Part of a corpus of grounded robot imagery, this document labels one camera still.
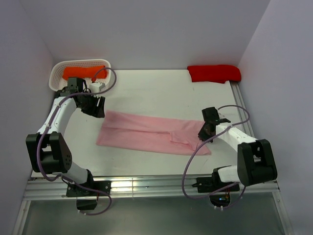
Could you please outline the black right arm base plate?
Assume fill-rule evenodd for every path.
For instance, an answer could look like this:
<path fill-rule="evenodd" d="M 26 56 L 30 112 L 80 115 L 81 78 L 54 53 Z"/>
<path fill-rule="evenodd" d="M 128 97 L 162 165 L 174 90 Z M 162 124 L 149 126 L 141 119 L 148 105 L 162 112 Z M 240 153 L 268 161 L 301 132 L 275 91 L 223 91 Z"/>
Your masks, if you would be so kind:
<path fill-rule="evenodd" d="M 214 192 L 231 184 L 232 182 L 224 183 L 220 180 L 214 180 L 213 177 L 198 177 L 192 187 L 196 188 L 198 193 L 207 193 Z"/>

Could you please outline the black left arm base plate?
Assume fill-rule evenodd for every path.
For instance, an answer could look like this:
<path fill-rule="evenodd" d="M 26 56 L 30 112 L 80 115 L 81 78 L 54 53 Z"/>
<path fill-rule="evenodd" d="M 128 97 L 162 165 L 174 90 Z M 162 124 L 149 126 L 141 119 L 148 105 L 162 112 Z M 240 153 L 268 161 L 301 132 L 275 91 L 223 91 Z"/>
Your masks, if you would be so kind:
<path fill-rule="evenodd" d="M 110 194 L 111 181 L 94 181 L 93 186 L 86 188 L 91 188 L 93 190 L 103 191 L 106 194 Z M 100 195 L 98 192 L 89 191 L 76 186 L 75 184 L 69 184 L 66 192 L 66 197 L 93 197 Z"/>

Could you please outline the pink t shirt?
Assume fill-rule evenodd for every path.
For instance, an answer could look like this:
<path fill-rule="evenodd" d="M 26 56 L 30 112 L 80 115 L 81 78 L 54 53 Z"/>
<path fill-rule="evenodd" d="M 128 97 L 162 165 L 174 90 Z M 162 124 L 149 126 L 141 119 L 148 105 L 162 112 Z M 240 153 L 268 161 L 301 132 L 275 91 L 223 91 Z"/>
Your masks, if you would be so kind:
<path fill-rule="evenodd" d="M 149 117 L 108 110 L 96 144 L 130 150 L 191 155 L 202 143 L 204 122 Z"/>

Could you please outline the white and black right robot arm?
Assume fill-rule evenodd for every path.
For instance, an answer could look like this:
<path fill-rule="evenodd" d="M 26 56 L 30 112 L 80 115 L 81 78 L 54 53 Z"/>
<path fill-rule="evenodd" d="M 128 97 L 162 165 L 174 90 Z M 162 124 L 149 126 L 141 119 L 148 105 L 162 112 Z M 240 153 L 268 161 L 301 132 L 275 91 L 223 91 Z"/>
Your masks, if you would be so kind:
<path fill-rule="evenodd" d="M 236 165 L 213 169 L 209 187 L 221 191 L 234 183 L 248 187 L 277 179 L 277 168 L 268 140 L 258 140 L 242 132 L 230 120 L 221 118 L 215 107 L 201 112 L 204 125 L 198 133 L 199 139 L 203 142 L 221 139 L 237 153 Z"/>

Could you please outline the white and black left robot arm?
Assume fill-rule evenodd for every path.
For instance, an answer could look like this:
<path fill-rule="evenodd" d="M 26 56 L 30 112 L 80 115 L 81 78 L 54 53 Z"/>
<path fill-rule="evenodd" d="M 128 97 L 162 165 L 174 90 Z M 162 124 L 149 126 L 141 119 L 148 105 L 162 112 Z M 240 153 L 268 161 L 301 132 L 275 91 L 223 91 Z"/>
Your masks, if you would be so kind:
<path fill-rule="evenodd" d="M 104 118 L 104 104 L 105 98 L 93 96 L 84 79 L 69 78 L 67 86 L 57 91 L 44 125 L 26 137 L 33 171 L 51 182 L 58 177 L 67 180 L 68 190 L 74 196 L 98 195 L 92 173 L 73 162 L 63 134 L 76 109 L 91 117 Z"/>

